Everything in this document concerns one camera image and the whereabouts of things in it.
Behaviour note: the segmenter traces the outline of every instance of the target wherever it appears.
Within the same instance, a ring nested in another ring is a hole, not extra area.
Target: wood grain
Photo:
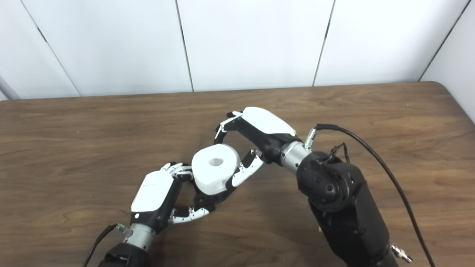
[[[144,176],[190,162],[212,144],[226,112],[268,109],[300,136],[317,122],[365,139],[393,170],[437,266],[475,262],[475,126],[436,83],[401,83],[83,97],[0,103],[0,266],[77,267],[103,228],[128,223]],[[349,144],[389,227],[391,240],[426,267],[406,211],[383,170],[356,142],[318,135],[314,149]],[[244,156],[252,144],[226,142]],[[183,189],[179,203],[190,204]],[[90,266],[122,238],[113,232]],[[295,177],[266,165],[209,216],[156,239],[154,266],[343,267],[297,190]]]

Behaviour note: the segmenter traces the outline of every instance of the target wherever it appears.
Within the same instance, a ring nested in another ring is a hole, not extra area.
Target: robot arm
[[[389,232],[360,169],[335,154],[313,151],[312,129],[302,142],[286,122],[267,110],[248,107],[228,113],[217,129],[216,142],[236,130],[262,151],[266,163],[277,163],[296,175],[333,252],[348,267],[397,267],[391,251],[411,262],[390,244]]]
[[[229,154],[214,156],[224,161],[236,160],[237,153],[231,147],[227,148],[233,151],[236,157],[229,158]],[[260,155],[259,151],[251,150],[234,169],[224,169],[229,175],[222,176],[218,173],[223,183],[214,181],[215,177],[209,172],[194,173],[193,166],[175,162],[167,163],[159,171],[147,174],[131,205],[130,228],[124,225],[116,227],[125,235],[124,240],[106,253],[99,267],[150,267],[148,251],[154,237],[173,223],[191,222],[214,211],[215,204],[226,199],[262,165]],[[174,207],[184,182],[191,182],[195,187],[197,193],[194,198],[195,207],[185,209]],[[95,245],[83,266],[87,265]]]

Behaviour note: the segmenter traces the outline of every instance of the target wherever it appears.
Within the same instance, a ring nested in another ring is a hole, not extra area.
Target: toilet paper roll
[[[241,159],[234,148],[216,144],[198,151],[191,161],[195,183],[207,195],[226,190],[226,181],[234,174]]]

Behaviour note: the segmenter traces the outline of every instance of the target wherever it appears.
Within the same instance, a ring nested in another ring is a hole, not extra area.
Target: cable connector
[[[310,149],[312,144],[314,143],[315,136],[317,135],[317,130],[312,128],[307,135],[307,139],[305,139],[304,148]]]
[[[127,228],[125,225],[118,223],[115,227],[116,230],[121,232],[125,237],[130,237],[133,234],[133,231]]]
[[[392,251],[392,253],[394,254],[395,257],[401,258],[407,263],[412,262],[411,256],[406,254],[406,252],[403,249],[395,246],[394,244],[389,244],[389,245],[391,246],[391,251]]]

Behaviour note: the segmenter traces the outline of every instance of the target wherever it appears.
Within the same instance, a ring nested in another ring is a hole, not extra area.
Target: white robotic hand
[[[159,233],[172,223],[208,215],[213,209],[174,207],[182,184],[192,180],[191,166],[185,163],[167,163],[159,171],[147,174],[131,205],[131,225],[145,225]]]

